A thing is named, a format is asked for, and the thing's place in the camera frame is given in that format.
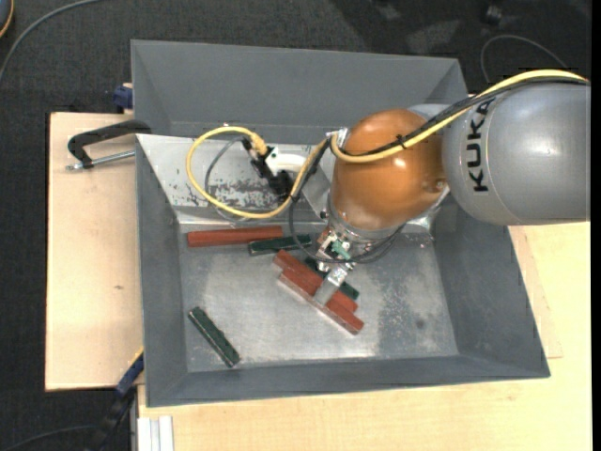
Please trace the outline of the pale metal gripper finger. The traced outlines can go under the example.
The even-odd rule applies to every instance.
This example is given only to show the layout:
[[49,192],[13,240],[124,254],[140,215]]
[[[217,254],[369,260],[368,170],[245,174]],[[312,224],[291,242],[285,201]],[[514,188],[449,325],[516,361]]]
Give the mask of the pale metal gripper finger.
[[316,291],[315,301],[319,304],[326,304],[333,294],[344,284],[347,279],[348,270],[346,268],[331,268],[322,281],[322,284]]

